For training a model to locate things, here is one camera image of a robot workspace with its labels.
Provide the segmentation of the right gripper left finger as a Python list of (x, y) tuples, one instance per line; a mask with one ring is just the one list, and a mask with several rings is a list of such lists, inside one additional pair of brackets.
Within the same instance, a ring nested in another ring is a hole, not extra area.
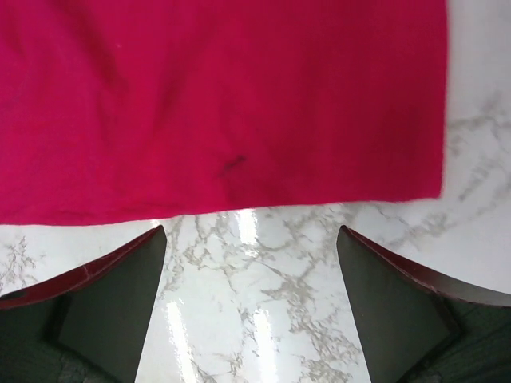
[(133, 382), (164, 265), (156, 227), (1, 297), (3, 382)]

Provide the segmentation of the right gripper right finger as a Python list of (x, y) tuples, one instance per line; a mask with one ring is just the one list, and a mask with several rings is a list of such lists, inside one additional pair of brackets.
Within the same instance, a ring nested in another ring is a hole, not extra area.
[(337, 252), (373, 382), (508, 382), (510, 296), (343, 226)]

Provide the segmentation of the pink t-shirt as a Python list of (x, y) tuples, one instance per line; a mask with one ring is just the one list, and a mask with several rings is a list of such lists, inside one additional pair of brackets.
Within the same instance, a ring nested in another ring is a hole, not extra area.
[(443, 1), (4, 1), (1, 221), (435, 199)]

